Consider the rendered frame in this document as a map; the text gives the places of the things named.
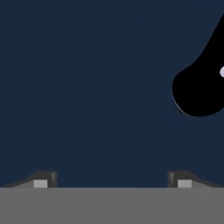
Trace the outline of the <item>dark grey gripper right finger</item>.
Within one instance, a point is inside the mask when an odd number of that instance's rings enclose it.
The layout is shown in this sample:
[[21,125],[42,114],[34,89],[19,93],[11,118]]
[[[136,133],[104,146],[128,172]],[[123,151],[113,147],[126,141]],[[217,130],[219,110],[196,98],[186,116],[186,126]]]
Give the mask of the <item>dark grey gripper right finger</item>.
[[167,180],[167,186],[172,188],[224,188],[224,185],[221,186],[199,178],[190,171],[168,171]]

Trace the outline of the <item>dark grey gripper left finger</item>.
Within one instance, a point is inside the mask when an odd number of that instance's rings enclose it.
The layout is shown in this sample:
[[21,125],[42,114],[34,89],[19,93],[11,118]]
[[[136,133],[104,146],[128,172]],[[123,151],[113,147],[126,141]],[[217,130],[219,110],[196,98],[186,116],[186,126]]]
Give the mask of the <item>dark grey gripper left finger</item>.
[[58,186],[56,171],[34,171],[25,179],[3,185],[3,188],[54,188]]

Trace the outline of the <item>dark blue drawer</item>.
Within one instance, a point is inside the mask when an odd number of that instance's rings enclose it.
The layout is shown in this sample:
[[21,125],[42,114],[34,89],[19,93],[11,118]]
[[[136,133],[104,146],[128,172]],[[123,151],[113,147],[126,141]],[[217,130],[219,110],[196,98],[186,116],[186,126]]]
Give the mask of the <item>dark blue drawer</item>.
[[224,0],[0,0],[0,186],[37,170],[62,187],[224,185],[224,110],[179,112]]

